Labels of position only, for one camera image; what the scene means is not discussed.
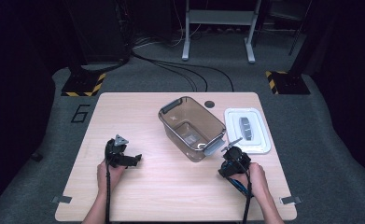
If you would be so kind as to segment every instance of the yellow black hazard tape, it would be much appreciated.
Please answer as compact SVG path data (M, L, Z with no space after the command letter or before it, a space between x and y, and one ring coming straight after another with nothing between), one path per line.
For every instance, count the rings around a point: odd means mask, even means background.
M273 74L287 74L287 72L275 72L275 71L266 71L266 77L267 80L269 81L269 85L270 85L270 89L272 90L273 94L278 94L278 89L275 85L274 79L273 79Z
M61 96L95 96L98 91L101 89L101 85L103 84L105 78L105 73L98 77L95 86L93 86L92 90L89 91L63 91Z

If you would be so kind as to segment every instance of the cable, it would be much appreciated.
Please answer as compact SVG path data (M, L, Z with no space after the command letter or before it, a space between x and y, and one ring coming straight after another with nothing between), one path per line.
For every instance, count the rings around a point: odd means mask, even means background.
M205 3L205 10L207 10L208 9L208 0L206 1L206 3ZM189 35L189 37L192 37L199 29L200 29L200 26L202 26L202 24L200 23L199 24L199 26L197 26L197 28L193 31L193 33L191 33L191 35Z
M191 73L193 73L193 74L197 75L197 76L198 76L198 77L200 77L200 78L203 80L203 82L205 83L205 91L208 91L208 82L207 82L207 81L205 80L205 78L204 78L203 76L201 76L200 74L198 74L198 73L196 73L196 72L194 72L194 71L192 71L192 70L190 70L190 69L188 69L188 68L178 67L178 66L174 66L174 65L167 64L167 63L160 63L160 64L165 64L165 65L170 66L170 67L180 68L180 69L183 69L183 70L189 71L189 72L191 72Z
M230 82L231 84L231 88L232 91L234 91L234 86L232 84L232 80L231 78L224 72L220 71L219 69L213 68L213 67L209 67L209 66L204 66L204 65L194 65L194 64L187 64L187 63L170 63L170 62L165 62L165 61L161 61L161 60L154 60L154 59L149 59L149 58L145 58L141 55L136 54L135 52L132 51L132 55L136 58L139 58L141 60L145 60L145 61L149 61L149 62L154 62L154 63L163 63L163 64L167 64L168 66L172 66L172 65L181 65L181 66L191 66L191 67L201 67L201 68L206 68L206 69L211 69L211 70L215 70L217 72L219 72L220 74L224 75Z
M244 210L244 216L243 216L243 224L246 224L246 220L247 220L247 217L248 217L249 205L251 204L251 198L252 198L252 183L251 183L251 180L250 180L251 174L248 174L249 168L246 170L246 168L243 166L243 164L241 164L241 162L239 162L237 159L235 159L232 155L231 155L231 157L235 161L237 161L237 163L244 170L244 173L246 174L246 179L248 180L248 186L246 186L246 188L248 190L248 194L246 195L246 209Z
M155 65L157 65L157 66L159 66L161 68L164 68L164 69L166 69L168 71L171 71L173 73L176 73L177 75L182 76L183 78L185 78L188 81L188 83L190 84L190 86L193 89L193 91L197 91L197 86L196 86L196 84L193 82L193 80L190 77L187 77L187 76L183 75L182 73L178 73L177 71L174 71L172 69L166 68L166 67L164 67L164 66L162 66L162 65L160 65L158 63L154 63L154 62L151 62L151 63L153 63L153 64L155 64Z
M157 60L148 59L148 58L142 57L142 56L140 56L140 55L138 55L138 54L135 54L134 52L132 52L132 55L133 55L134 57L138 58L138 59L141 59L141 60L144 60L144 61L147 61L147 62L153 63L153 64L158 65L159 67L161 67L161 68L163 68L163 69L166 69L166 70L168 70L168 71L171 71L171 72L173 72L173 73L176 73L176 74L178 74L178 75L182 76L183 78L185 78L185 79L186 79L186 80L190 83L190 85L191 85L191 87L192 87L193 91L197 91L197 86L196 86L196 84L194 83L194 81L193 81L190 77L187 77L186 75L183 75L182 73L179 73L179 72L177 72L177 71L175 71L175 70L172 70L172 69L170 69L170 68L167 68L167 67L165 67L165 66L174 67L174 68L179 68L179 69L183 69L183 70L185 70L185 71L189 71L189 72L191 72L191 73L193 73L193 74L197 75L198 77L200 77L200 78L204 81L204 83L205 83L205 91L207 91L207 90L208 90L208 83L207 83L207 81L205 80L205 78L204 78L203 76L199 75L198 73L196 73L196 72L192 71L192 70L189 70L189 69L187 69L187 68L183 68L183 67L178 67L178 66L170 65L170 64L167 64L166 62L160 62L160 61L157 61Z
M114 0L113 3L115 7L115 12L118 17L119 28L124 47L126 49L130 49L131 44L133 43L133 36L135 31L133 28L133 21L128 9L128 4L126 0Z
M179 22L179 27L180 27L180 33L181 33L181 36L180 36L180 38L179 38L179 40L178 40L178 42L176 42L176 44L174 44L174 45L171 45L170 47L175 47L176 45L178 45L184 38L183 38L183 28L182 28L182 22L181 22L181 20L180 20L180 18L179 18L179 15L178 15L178 11L176 10L176 4L175 4L175 0L173 1L173 3L174 3L174 10L175 10L175 14L176 14L176 17L178 18L178 22Z
M109 163L106 161L106 210L105 210L105 223L109 224L109 210L110 210L110 172Z

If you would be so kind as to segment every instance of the white tray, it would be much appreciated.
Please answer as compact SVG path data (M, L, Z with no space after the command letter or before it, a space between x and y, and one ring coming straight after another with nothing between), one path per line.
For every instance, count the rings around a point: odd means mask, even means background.
M265 154L270 151L269 134L259 110L255 108L228 108L225 111L226 132L229 142L242 137L235 144L248 154Z

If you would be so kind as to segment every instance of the wooden table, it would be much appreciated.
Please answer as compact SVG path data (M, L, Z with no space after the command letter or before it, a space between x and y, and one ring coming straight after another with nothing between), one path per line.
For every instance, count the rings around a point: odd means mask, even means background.
M217 150L199 162L190 161L166 136L158 119L159 110L182 96L201 105L213 101L208 110L224 122L227 108L254 107L262 114L259 97L253 92L112 92L103 93L77 154L55 214L59 221L81 221L97 193L96 166L104 159L105 144L119 134L127 139L125 155L142 154L137 167L125 170L112 194L110 219L114 221L241 221L246 199L218 174L224 152ZM266 155L250 155L266 172L271 193L284 220L296 218L293 204L281 204L290 196L287 180L268 131L272 148ZM227 136L223 138L228 144ZM252 198L248 219L263 219Z

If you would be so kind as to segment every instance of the black cable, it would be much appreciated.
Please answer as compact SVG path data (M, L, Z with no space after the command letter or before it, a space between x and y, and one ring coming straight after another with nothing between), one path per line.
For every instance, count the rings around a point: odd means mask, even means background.
M116 65L112 65L112 66L109 66L109 67L105 67L105 68L101 68L101 69L95 69L95 70L91 70L91 69L84 69L86 70L88 73L95 73L95 74L98 74L98 73L107 73L109 71L112 71L112 70L115 70L117 68L120 68L122 67L124 64L126 64L128 62L128 60L123 60L122 62L119 62L118 64Z
M208 90L208 82L205 80L205 78L203 77L203 76L201 76L200 74L198 74L198 73L196 73L196 72L194 72L194 71L192 71L192 70L190 70L190 69L188 69L188 68L183 68L183 67L179 67L179 66L174 66L174 65L170 65L170 64L167 64L167 63L161 63L161 64L164 64L164 65L167 65L167 66L170 66L170 67L175 67L175 68L180 68L180 69L183 69L183 70L185 70L185 71L189 71L189 72L191 72L191 73L193 73L193 74L195 74L195 75L197 75L198 77L200 77L202 80L203 80L203 82L205 83L205 91L207 91Z
M105 210L105 223L109 224L109 210L110 210L110 172L109 163L106 161L106 210Z
M156 41L156 38L154 38L154 37L138 37L135 39L133 44L137 47L140 47L140 46L150 43L150 41L152 39L154 39Z
M167 64L163 64L163 63L158 63L158 62L156 62L156 60L152 60L152 59L147 59L147 58L145 58L145 57L142 57L142 56L140 56L140 55L137 55L137 54L135 54L135 53L132 53L132 55L134 56L134 57L136 57L136 58L138 58L138 59L141 59L141 60L144 60L144 61L147 61L147 62L150 62L150 63L153 63L153 64L155 64L155 65L157 65L157 66L159 66L159 67L161 67L161 68L163 68L163 69L166 69L166 70L168 70L168 71L171 71L171 72L173 72L173 73L176 73L176 74L178 74L179 76L182 76L183 78L185 78L187 81L188 81L188 83L190 84L190 86L192 87L192 89L193 89L193 91L197 91L197 86L196 86L196 84L194 83L194 81L190 78L190 77L188 77L188 76L185 76L185 75L183 75L182 73L179 73L179 72L177 72L177 71L175 71L175 70L172 70L172 69L170 69L170 68L167 68L167 67L164 67L164 65L167 65ZM205 82L205 91L207 90L207 86L208 86L208 84L207 84L207 82L205 81L205 79L202 77L202 76L200 76L203 80L204 80L204 82Z
M231 78L224 72L220 71L219 69L213 68L213 67L209 67L209 66L204 66L204 65L195 65L195 64L187 64L187 63L170 63L170 62L165 62L165 61L161 61L161 60L154 60L154 59L149 59L149 58L145 58L141 55L136 54L135 52L132 51L132 55L136 58L142 59L142 60L147 60L147 61L152 61L152 62L157 62L157 63L168 63L168 64L175 64L175 65L182 65L182 66L191 66L191 67L201 67L201 68L207 68L207 69L211 69L211 70L215 70L217 72L219 72L220 74L224 75L230 82L231 87L232 87L232 91L234 91L234 86L232 84L232 80Z
M249 172L249 168L246 170L246 168L243 166L243 164L241 164L241 162L239 162L235 158L233 158L233 159L235 161L237 161L237 163L244 170L244 173L246 174L246 179L248 180L248 186L246 186L246 188L248 190L248 194L246 195L246 209L244 210L244 216L243 216L243 224L246 224L246 220L247 220L247 217L248 217L249 205L251 204L251 198L252 198L252 184L251 184L251 180L250 180L251 174L247 173L247 172Z
M174 70L172 70L172 69L169 69L169 68L167 68L167 67L164 67L163 65L160 65L160 64L158 64L158 63L154 63L154 62L151 62L151 63L153 63L153 64L155 64L155 65L159 66L160 68L163 68L163 69L168 70L168 71L170 71L170 72L176 73L176 74L177 74L177 75L179 75L179 76L182 76L183 78L185 78L185 79L188 81L188 83L190 84L190 86L191 86L191 88L193 89L193 91L197 91L196 83L194 83L194 81L193 81L190 77L187 77L187 76L183 75L182 73L179 73L179 72L177 72L177 71L174 71Z
M203 32L195 32L193 35L190 35L190 40L199 40L203 37Z

